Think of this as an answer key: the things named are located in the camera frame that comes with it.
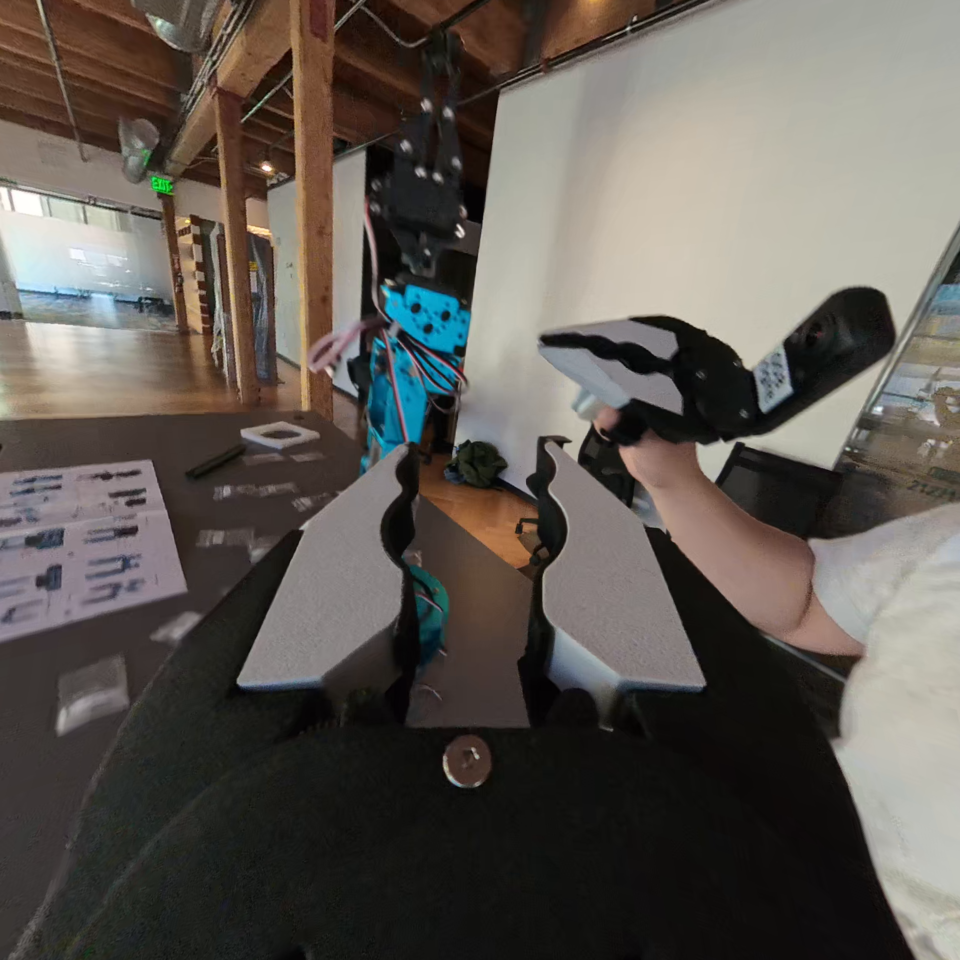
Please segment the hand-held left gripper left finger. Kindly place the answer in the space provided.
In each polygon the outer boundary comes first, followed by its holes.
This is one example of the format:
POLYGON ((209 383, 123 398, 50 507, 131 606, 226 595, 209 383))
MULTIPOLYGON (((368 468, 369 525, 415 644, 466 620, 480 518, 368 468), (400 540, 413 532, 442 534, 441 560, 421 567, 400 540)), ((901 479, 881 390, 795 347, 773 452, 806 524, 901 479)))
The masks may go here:
POLYGON ((301 527, 239 671, 240 690, 319 690, 336 709, 370 691, 405 719, 421 658, 404 560, 420 463, 413 445, 395 448, 301 527))

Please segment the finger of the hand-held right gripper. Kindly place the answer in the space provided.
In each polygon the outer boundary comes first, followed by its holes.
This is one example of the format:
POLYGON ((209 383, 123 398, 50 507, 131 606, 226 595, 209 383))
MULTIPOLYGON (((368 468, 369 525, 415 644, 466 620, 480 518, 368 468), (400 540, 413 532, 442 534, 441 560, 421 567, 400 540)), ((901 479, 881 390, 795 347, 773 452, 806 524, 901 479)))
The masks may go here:
POLYGON ((666 362, 680 348, 677 334, 641 318, 604 320, 549 330, 538 339, 545 350, 584 350, 620 362, 666 362))
POLYGON ((620 409, 638 401, 675 415, 685 412, 681 392, 667 373, 639 373, 625 361, 601 358, 588 349, 542 349, 539 354, 607 406, 620 409))

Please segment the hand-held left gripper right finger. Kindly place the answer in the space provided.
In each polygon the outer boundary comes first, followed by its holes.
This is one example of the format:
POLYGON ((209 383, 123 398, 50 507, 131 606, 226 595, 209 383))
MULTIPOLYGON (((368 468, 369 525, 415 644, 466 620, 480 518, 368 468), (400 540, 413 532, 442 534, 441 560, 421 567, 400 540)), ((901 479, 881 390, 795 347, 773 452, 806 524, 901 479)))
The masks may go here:
POLYGON ((698 694, 706 677, 642 520, 564 449, 536 442, 527 484, 546 557, 534 574, 519 678, 532 726, 582 690, 603 726, 641 694, 698 694))

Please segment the blue toy robot arm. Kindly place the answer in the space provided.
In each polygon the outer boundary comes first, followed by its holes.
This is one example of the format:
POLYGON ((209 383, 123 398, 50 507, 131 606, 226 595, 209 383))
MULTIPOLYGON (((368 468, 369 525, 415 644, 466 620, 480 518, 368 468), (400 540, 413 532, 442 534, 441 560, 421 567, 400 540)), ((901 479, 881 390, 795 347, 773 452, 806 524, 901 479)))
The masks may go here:
POLYGON ((366 414, 366 474, 388 454, 416 450, 431 406, 455 409, 467 387, 463 358, 472 314, 465 294, 437 277, 442 254, 466 235, 464 162, 457 126, 463 46, 448 28, 424 42, 418 113, 402 125, 390 171, 371 181, 364 228, 373 315, 307 351, 310 373, 332 374, 354 341, 366 414))

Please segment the person's right forearm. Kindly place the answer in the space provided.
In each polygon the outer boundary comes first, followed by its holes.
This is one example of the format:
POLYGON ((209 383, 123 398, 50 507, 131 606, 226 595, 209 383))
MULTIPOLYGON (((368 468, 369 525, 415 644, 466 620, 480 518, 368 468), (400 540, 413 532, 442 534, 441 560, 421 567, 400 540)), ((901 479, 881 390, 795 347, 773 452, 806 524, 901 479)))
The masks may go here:
POLYGON ((865 655, 817 598, 806 541, 750 516, 699 471, 649 491, 674 544, 753 627, 808 652, 865 655))

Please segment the dark desk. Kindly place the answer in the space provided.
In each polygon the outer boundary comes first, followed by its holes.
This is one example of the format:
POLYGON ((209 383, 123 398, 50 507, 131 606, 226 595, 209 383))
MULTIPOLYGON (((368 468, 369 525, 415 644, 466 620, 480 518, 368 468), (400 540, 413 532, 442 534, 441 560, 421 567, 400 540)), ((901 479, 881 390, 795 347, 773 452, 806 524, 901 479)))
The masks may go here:
MULTIPOLYGON (((204 481, 186 471, 239 441, 239 430, 288 414, 175 414, 75 419, 2 420, 2 474, 75 465, 153 463, 187 582, 186 594, 2 642, 1 650, 1 946, 8 958, 62 866, 66 843, 91 779, 126 711, 96 719, 62 737, 55 732, 58 682, 103 659, 122 655, 130 702, 155 676, 169 644, 151 634, 183 612, 206 615, 251 568, 247 548, 198 547, 203 530, 253 528, 279 538, 309 513, 297 494, 215 502, 213 487, 231 481, 280 483, 290 476, 306 495, 335 493, 354 482, 359 449, 317 416, 293 414, 320 433, 323 459, 281 463, 261 473, 234 463, 204 481)), ((522 652, 532 586, 514 567, 437 507, 421 501, 416 545, 426 569, 449 592, 450 646, 499 643, 522 652)))

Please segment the person's right hand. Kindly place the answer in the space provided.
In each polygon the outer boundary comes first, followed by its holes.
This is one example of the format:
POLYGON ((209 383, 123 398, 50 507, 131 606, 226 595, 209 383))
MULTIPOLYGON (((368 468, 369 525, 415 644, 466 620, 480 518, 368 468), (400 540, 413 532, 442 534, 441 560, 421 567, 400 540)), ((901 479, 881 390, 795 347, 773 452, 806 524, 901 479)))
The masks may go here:
POLYGON ((628 473, 661 512, 688 504, 713 486, 695 442, 675 443, 647 429, 635 442, 613 445, 628 473))

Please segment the black office chair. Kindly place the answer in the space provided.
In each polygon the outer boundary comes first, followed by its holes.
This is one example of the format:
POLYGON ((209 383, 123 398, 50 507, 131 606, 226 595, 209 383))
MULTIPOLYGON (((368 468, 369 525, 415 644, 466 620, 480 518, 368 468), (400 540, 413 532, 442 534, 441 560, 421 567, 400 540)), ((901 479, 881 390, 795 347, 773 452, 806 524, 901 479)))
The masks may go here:
POLYGON ((842 481, 839 471, 758 450, 738 440, 715 484, 749 516, 807 539, 842 481))

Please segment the dark green bag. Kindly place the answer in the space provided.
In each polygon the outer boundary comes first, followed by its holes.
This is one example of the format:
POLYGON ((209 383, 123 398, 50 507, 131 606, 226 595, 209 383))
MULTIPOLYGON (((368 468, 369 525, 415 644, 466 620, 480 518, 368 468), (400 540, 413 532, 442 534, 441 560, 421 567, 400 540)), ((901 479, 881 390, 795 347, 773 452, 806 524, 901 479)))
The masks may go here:
POLYGON ((467 439, 454 447, 442 473, 454 485, 486 490, 496 485, 507 468, 508 462, 494 444, 467 439))

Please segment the black pen-shaped tool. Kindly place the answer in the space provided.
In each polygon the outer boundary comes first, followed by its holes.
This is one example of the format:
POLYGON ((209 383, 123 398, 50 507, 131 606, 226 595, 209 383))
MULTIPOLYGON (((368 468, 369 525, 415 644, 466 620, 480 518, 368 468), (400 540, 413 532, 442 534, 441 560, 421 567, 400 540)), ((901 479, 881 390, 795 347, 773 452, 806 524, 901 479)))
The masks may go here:
POLYGON ((227 450, 222 451, 203 462, 200 462, 189 469, 186 470, 184 478, 188 481, 195 482, 200 479, 206 478, 211 474, 219 472, 224 467, 229 466, 239 460, 247 450, 247 446, 244 442, 235 444, 227 450))

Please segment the group of small clear bags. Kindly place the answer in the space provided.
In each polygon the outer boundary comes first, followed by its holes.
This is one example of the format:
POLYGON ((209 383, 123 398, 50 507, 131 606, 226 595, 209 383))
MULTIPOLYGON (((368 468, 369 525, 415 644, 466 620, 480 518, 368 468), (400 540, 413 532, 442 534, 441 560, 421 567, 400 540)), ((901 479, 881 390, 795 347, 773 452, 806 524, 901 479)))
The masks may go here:
POLYGON ((56 679, 58 736, 126 712, 253 566, 354 479, 358 457, 318 443, 287 453, 253 451, 215 473, 179 481, 170 500, 185 594, 136 606, 72 630, 56 679))

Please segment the printed instruction sheet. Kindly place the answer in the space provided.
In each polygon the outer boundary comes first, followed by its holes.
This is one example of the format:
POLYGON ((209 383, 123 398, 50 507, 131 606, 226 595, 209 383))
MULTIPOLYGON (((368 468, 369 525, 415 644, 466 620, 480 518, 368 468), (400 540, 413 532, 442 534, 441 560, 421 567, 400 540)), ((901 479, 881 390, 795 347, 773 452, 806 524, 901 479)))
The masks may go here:
POLYGON ((1 474, 1 642, 186 592, 150 460, 1 474))

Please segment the white square frame part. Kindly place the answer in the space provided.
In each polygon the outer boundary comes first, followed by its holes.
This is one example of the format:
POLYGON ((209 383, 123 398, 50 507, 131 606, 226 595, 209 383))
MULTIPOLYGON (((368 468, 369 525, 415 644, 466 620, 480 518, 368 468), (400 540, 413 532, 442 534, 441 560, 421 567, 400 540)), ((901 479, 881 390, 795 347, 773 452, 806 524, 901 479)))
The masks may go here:
POLYGON ((301 424, 275 421, 240 430, 241 440, 271 451, 288 451, 317 442, 321 434, 301 424))

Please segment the wooden support post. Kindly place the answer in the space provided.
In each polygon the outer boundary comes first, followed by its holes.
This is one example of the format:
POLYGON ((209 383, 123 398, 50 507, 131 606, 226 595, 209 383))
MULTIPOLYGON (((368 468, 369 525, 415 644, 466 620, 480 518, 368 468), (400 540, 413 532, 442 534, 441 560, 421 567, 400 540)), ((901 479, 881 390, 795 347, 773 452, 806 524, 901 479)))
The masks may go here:
POLYGON ((331 381, 308 354, 333 328, 334 18, 332 1, 291 2, 301 407, 329 422, 331 381))
POLYGON ((251 407, 259 403, 259 382, 248 258, 242 102, 234 93, 216 87, 212 90, 212 103, 218 141, 235 380, 239 401, 251 407))

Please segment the silver ceiling duct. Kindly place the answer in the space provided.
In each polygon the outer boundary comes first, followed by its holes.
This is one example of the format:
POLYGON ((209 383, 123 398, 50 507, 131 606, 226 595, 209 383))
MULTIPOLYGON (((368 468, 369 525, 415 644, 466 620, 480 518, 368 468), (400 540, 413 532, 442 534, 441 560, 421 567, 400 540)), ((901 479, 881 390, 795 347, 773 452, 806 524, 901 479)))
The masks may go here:
POLYGON ((117 124, 117 135, 123 176, 132 185, 141 184, 147 177, 152 155, 160 143, 160 131, 146 118, 121 117, 117 124))

